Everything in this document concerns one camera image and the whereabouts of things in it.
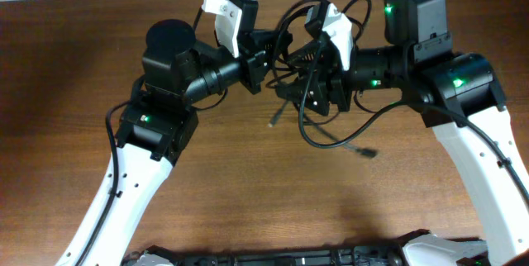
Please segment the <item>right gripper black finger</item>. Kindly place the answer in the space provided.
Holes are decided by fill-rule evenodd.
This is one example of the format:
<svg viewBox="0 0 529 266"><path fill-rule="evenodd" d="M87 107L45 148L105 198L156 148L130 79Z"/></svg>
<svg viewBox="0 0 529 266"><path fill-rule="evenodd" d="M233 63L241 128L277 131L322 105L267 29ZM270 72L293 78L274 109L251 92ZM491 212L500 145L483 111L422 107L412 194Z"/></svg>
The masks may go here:
<svg viewBox="0 0 529 266"><path fill-rule="evenodd" d="M318 42L307 43L287 57L287 66L301 68L307 67L313 62L318 64L320 61L320 57L317 56L317 51L319 48L320 44Z"/></svg>
<svg viewBox="0 0 529 266"><path fill-rule="evenodd" d="M328 90L324 82L313 78L308 83L308 76L297 78L292 83L279 85L275 89L276 95L284 100L297 103L301 106L305 99L304 107L321 116L327 116L330 111Z"/></svg>

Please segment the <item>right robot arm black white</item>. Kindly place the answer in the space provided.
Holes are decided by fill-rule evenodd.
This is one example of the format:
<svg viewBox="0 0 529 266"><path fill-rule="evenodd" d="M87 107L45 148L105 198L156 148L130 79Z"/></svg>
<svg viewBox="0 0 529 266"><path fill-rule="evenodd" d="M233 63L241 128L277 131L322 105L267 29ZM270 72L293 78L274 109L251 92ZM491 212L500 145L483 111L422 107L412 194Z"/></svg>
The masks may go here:
<svg viewBox="0 0 529 266"><path fill-rule="evenodd" d="M296 79L279 97L300 111L345 112L356 94L397 88L400 105L418 112L442 144L470 196L485 237L442 239L428 230L402 236L392 265L525 265L528 262L528 173L518 152L506 97L492 65L457 54L446 0L384 0L388 44L359 49L353 19L327 0L302 0L280 19L285 32L305 17L311 41L286 55Z"/></svg>

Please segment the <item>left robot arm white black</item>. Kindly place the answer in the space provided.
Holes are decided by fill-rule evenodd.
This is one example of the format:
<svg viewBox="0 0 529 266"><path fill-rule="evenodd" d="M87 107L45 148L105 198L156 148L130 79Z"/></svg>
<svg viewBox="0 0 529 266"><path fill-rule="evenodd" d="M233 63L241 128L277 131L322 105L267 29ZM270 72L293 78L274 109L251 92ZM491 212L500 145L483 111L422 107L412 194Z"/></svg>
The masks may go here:
<svg viewBox="0 0 529 266"><path fill-rule="evenodd" d="M106 175L60 265L118 265L146 208L174 169L198 126L196 102L243 83L253 94L268 72L276 50L292 43L289 33L235 32L234 55L226 45L198 40L185 21L155 23L147 32L144 73L131 96L119 104L119 127L112 107L105 116L111 146Z"/></svg>

